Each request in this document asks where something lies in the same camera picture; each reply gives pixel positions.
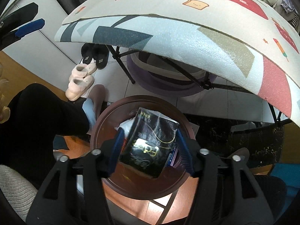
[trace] brown round tray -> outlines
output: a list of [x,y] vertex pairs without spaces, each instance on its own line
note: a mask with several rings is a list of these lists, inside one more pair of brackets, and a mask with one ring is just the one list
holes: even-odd
[[[133,118],[139,107],[159,111],[179,122],[181,131],[195,139],[192,127],[186,117],[172,104],[152,96],[131,96],[123,98],[106,108],[94,126],[91,149],[100,148],[106,140],[113,139],[120,123]],[[117,193],[135,200],[154,200],[177,190],[188,178],[184,168],[165,167],[157,179],[142,177],[118,163],[110,178],[103,179]]]

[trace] light blue sock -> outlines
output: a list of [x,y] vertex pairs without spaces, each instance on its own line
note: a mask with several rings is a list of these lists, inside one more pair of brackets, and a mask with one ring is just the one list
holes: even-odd
[[82,105],[82,109],[88,118],[88,122],[90,123],[90,129],[88,130],[87,134],[92,135],[93,126],[96,123],[96,114],[94,111],[94,104],[92,99],[87,98]]

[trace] white cabinet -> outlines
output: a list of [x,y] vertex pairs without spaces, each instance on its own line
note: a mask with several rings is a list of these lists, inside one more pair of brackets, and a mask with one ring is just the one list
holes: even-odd
[[75,64],[40,31],[26,35],[3,50],[23,67],[66,91]]
[[20,0],[17,3],[17,6],[21,8],[32,2],[38,5],[38,14],[34,18],[34,20],[45,20],[45,26],[41,29],[41,32],[66,56],[68,56],[73,62],[78,64],[82,58],[81,47],[83,43],[54,41],[56,32],[61,27],[62,21],[67,17],[66,12],[62,9],[62,7],[56,0]]

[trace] metal screw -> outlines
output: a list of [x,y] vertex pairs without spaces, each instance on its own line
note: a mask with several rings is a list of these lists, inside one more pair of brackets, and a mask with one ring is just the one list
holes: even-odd
[[94,150],[92,150],[92,154],[93,154],[94,156],[100,155],[100,154],[101,154],[101,150],[99,150],[99,149],[94,149]]
[[59,160],[60,160],[61,162],[66,162],[68,159],[69,159],[68,156],[62,156],[62,157],[60,157]]
[[208,155],[209,154],[209,150],[208,149],[200,149],[200,153],[202,155]]
[[232,159],[233,159],[234,161],[236,161],[236,162],[239,162],[239,161],[241,160],[241,157],[238,156],[238,155],[234,155],[234,156],[232,157]]

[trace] black pants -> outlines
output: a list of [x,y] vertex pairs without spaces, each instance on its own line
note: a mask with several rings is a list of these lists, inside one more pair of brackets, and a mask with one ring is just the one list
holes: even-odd
[[[9,120],[0,124],[0,164],[16,170],[39,189],[55,164],[55,135],[85,134],[89,121],[81,106],[60,100],[39,84],[19,92],[9,108]],[[284,205],[285,184],[269,176],[256,176],[256,180],[276,217]],[[183,224],[184,220],[169,225]]]

